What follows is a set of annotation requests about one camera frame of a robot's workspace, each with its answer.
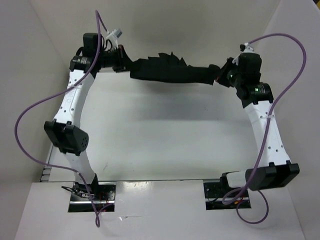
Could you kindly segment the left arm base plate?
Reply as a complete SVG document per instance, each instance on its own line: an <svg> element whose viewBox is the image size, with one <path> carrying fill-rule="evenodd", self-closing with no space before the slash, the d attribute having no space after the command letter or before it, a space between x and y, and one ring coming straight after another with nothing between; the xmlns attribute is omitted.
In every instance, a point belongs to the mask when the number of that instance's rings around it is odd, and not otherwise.
<svg viewBox="0 0 320 240"><path fill-rule="evenodd" d="M62 186L62 188L70 192L69 213L88 213L94 212L92 202L87 190L78 190L77 185L72 187ZM100 213L114 212L116 199L116 183L115 182L99 182L96 193L91 193L94 206Z"/></svg>

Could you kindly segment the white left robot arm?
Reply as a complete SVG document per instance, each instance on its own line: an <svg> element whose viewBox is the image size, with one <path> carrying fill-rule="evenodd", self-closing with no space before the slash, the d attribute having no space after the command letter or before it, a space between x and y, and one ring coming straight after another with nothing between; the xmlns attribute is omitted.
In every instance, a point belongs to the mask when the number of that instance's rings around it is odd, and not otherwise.
<svg viewBox="0 0 320 240"><path fill-rule="evenodd" d="M97 174L93 171L86 149L89 135L81 129L81 114L91 86L102 68L124 70L124 49L118 44L120 29L108 32L106 38L96 33L83 35L83 46L70 61L68 92L52 121L44 123L44 130L52 144L75 170L75 183L71 191L88 200L99 196Z"/></svg>

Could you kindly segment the black skirt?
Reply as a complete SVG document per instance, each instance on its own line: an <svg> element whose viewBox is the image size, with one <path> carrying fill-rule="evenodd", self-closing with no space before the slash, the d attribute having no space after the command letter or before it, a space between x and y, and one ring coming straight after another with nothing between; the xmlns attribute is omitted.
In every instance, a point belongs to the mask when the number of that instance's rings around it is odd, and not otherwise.
<svg viewBox="0 0 320 240"><path fill-rule="evenodd" d="M140 58L132 63L130 77L144 81L169 84L207 84L212 85L221 68L210 64L207 67L191 66L183 58L173 53L159 53L158 57Z"/></svg>

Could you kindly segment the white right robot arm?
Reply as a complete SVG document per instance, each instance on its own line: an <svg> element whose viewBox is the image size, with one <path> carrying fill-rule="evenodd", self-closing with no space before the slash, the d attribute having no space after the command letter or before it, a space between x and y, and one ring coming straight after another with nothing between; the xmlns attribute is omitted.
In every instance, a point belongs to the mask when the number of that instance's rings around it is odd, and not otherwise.
<svg viewBox="0 0 320 240"><path fill-rule="evenodd" d="M274 110L271 87L260 81L262 59L257 53L241 53L229 58L217 82L233 87L252 125L258 148L258 163L247 170L224 173L220 193L229 197L237 188L247 186L252 191L282 188L299 173L282 142Z"/></svg>

